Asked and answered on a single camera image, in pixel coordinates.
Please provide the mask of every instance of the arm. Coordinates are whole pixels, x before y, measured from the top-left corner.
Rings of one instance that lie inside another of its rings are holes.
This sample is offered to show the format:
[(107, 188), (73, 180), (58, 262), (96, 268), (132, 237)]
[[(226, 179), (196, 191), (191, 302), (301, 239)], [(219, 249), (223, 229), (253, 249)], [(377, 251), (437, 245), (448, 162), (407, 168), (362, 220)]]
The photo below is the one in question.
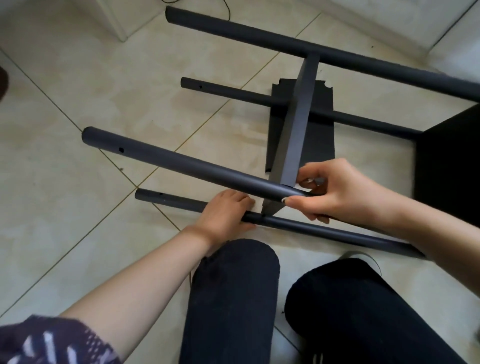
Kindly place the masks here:
[[(311, 182), (319, 177), (322, 185)], [(405, 239), (480, 297), (480, 229), (382, 187), (344, 159), (308, 163), (297, 182), (319, 196), (292, 196), (287, 206), (310, 220), (328, 223), (328, 215)]]
[(126, 267), (60, 316), (76, 318), (124, 361), (158, 319), (189, 272), (205, 255), (253, 224), (241, 223), (253, 206), (246, 194), (219, 193), (198, 221)]

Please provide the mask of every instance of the metal tube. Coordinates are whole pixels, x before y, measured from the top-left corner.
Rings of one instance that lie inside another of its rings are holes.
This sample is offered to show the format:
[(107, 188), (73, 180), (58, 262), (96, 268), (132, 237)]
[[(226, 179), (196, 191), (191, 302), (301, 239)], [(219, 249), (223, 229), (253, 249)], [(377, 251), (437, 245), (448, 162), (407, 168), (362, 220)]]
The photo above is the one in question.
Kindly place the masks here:
[(165, 17), (172, 24), (297, 57), (306, 58), (309, 54), (318, 54), (322, 63), (480, 102), (480, 84), (474, 82), (321, 46), (305, 40), (283, 36), (208, 15), (172, 8), (171, 6), (167, 6), (165, 9)]
[[(202, 212), (207, 202), (193, 200), (190, 198), (174, 196), (171, 194), (163, 194), (160, 192), (145, 190), (139, 188), (135, 192), (137, 200), (152, 202), (165, 206), (181, 208), (183, 210)], [(384, 238), (378, 238), (370, 235), (358, 234), (356, 232), (344, 231), (339, 229), (328, 228), (324, 226), (306, 224), (300, 221), (289, 220), (287, 218), (277, 218), (247, 211), (242, 217), (242, 221), (251, 222), (256, 225), (267, 226), (280, 230), (296, 232), (299, 234), (316, 236), (338, 242), (362, 246), (382, 250), (385, 252), (396, 253), (410, 256), (413, 258), (426, 259), (425, 255), (415, 248), (413, 245), (397, 242)]]
[(242, 191), (254, 196), (281, 202), (288, 196), (312, 196), (293, 187), (270, 182), (237, 170), (231, 170), (200, 159), (185, 156), (121, 135), (89, 126), (82, 132), (85, 144), (133, 158), (155, 166), (186, 174), (200, 180)]
[[(259, 94), (257, 92), (240, 90), (233, 87), (217, 85), (206, 81), (194, 80), (192, 78), (182, 77), (180, 85), (194, 91), (206, 92), (208, 94), (233, 98), (235, 100), (247, 101), (253, 104), (267, 107), (280, 106), (287, 107), (289, 100), (283, 100), (270, 95)], [(312, 107), (310, 113), (329, 119), (333, 119), (340, 124), (355, 126), (373, 132), (388, 134), (402, 139), (417, 140), (422, 134), (420, 130), (406, 128), (404, 126), (393, 125), (387, 122), (378, 121), (361, 116), (350, 115), (340, 111), (326, 110)]]

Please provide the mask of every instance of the dark trousers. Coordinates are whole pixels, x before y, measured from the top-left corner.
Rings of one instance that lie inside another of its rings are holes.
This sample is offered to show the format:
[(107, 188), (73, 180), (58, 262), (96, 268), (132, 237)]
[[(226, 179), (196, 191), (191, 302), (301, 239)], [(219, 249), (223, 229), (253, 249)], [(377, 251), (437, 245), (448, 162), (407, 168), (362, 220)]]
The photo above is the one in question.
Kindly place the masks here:
[[(202, 259), (180, 364), (269, 363), (279, 274), (275, 252), (255, 240), (229, 242)], [(288, 292), (285, 316), (324, 364), (465, 363), (359, 259), (304, 274)]]

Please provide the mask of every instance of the cable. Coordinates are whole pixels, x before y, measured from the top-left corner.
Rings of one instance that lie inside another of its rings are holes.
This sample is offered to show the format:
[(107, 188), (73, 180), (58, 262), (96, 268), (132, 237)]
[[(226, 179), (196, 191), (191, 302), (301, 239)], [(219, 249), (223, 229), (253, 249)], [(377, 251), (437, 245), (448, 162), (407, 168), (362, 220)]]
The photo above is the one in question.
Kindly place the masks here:
[[(163, 3), (165, 4), (175, 4), (176, 2), (179, 2), (180, 0), (173, 0), (173, 1), (165, 1), (165, 0), (162, 0)], [(230, 8), (228, 7), (228, 4), (225, 0), (223, 0), (223, 2), (225, 3), (225, 6), (227, 7), (227, 10), (228, 10), (228, 21), (230, 21), (230, 16), (231, 16), (231, 12), (230, 12)]]

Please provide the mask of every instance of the sleeve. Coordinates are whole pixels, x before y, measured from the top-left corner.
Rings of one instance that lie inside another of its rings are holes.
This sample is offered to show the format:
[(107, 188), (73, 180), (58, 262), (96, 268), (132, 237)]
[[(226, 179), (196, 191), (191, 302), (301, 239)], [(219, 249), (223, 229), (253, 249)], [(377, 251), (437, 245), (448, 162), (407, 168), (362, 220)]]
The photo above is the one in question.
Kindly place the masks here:
[(120, 364), (120, 360), (82, 322), (32, 315), (0, 327), (0, 364)]

